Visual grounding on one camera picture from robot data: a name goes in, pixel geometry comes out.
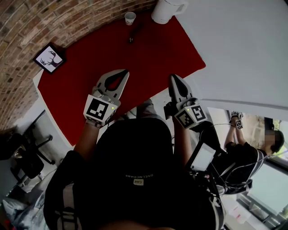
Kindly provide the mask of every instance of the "paper cup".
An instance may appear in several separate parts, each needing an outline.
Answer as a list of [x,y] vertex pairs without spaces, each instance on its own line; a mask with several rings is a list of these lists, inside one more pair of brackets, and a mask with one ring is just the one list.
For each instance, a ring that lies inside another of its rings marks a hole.
[[136,18],[136,14],[134,12],[127,12],[125,14],[126,25],[129,25],[129,26],[132,25],[135,18]]

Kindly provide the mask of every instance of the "framed deer picture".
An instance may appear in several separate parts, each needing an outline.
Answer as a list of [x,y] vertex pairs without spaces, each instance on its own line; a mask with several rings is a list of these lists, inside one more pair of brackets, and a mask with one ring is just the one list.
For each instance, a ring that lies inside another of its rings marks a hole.
[[48,73],[53,73],[64,63],[64,59],[60,57],[52,43],[49,43],[39,51],[33,60]]

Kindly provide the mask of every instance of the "table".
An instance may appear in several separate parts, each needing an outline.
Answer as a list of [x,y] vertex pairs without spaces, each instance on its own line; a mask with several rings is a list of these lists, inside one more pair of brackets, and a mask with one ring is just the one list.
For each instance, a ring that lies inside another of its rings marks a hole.
[[[130,33],[140,25],[129,44]],[[177,19],[156,24],[151,12],[138,14],[132,26],[124,19],[110,23],[71,45],[65,54],[67,62],[52,75],[43,72],[38,90],[72,146],[85,123],[87,95],[102,74],[115,69],[130,72],[117,117],[167,88],[169,74],[186,77],[205,67]]]

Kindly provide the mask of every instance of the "red tablecloth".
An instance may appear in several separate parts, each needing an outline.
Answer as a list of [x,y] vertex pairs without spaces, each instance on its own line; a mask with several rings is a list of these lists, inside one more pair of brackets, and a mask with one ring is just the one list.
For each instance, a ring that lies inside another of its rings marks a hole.
[[[130,32],[143,24],[129,44]],[[121,115],[168,87],[168,76],[186,77],[205,67],[177,19],[166,25],[140,13],[132,26],[124,19],[106,25],[66,50],[67,62],[52,75],[44,72],[38,88],[57,125],[75,145],[83,128],[87,95],[99,77],[128,69],[130,77],[120,98]]]

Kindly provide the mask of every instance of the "forearm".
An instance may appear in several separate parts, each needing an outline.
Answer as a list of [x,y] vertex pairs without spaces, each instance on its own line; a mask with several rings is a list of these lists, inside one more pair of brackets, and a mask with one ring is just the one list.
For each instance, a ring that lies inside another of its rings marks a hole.
[[243,133],[242,133],[241,129],[236,129],[236,136],[237,136],[238,143],[240,145],[244,145],[246,143],[246,140],[245,140],[245,138],[243,136]]
[[226,140],[225,140],[225,143],[224,143],[224,148],[226,149],[226,145],[230,142],[233,142],[234,139],[234,131],[235,131],[235,127],[234,126],[230,126],[230,129],[227,133],[227,136],[226,136]]
[[85,160],[91,159],[94,154],[99,128],[90,124],[85,124],[82,134],[74,150],[78,152]]
[[189,129],[184,129],[174,118],[173,123],[175,132],[174,155],[177,157],[181,166],[184,168],[193,153],[191,146],[191,136]]

